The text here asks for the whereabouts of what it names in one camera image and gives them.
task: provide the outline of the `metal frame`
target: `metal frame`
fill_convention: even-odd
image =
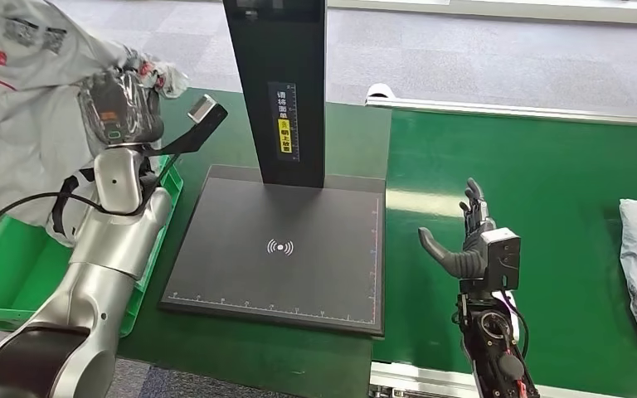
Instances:
[[[491,114],[498,116],[556,119],[577,122],[637,125],[637,113],[618,115],[569,109],[530,108],[493,104],[468,104],[461,102],[431,101],[422,99],[368,97],[366,106],[388,109],[417,110],[449,114]]]
[[[434,371],[401,363],[373,362],[370,384],[449,398],[480,398],[474,378],[468,373]],[[537,388],[542,398],[618,398],[548,386]]]
[[[637,0],[328,0],[329,7],[637,23]]]

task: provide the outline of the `green plastic crate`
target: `green plastic crate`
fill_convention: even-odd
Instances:
[[[182,192],[183,181],[174,167],[162,183],[172,197],[172,210],[155,242],[148,268],[130,297],[121,324],[121,337],[133,330],[169,220]],[[3,218],[0,222],[0,330],[11,332],[21,327],[50,297],[65,276],[71,251],[41,227],[29,226],[8,216]]]

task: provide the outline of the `red wire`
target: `red wire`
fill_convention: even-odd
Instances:
[[[520,380],[518,381],[518,396],[519,398],[528,398],[528,394],[526,394],[526,385]]]

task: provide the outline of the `robotic hand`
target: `robotic hand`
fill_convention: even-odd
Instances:
[[[0,397],[106,396],[130,295],[171,209],[161,179],[181,153],[196,152],[227,116],[204,95],[188,115],[194,126],[156,149],[163,134],[157,95],[134,73],[112,70],[85,80],[80,105],[102,147],[94,162],[100,205],[87,211],[77,230],[55,292],[0,342]],[[173,157],[155,175],[148,159],[158,155]]]
[[[483,398],[538,398],[523,353],[518,348],[518,318],[508,290],[518,287],[521,240],[509,228],[497,228],[489,216],[482,189],[468,179],[460,203],[465,218],[463,251],[451,253],[426,228],[419,228],[424,249],[460,280],[458,311],[453,322],[463,333],[465,354]]]

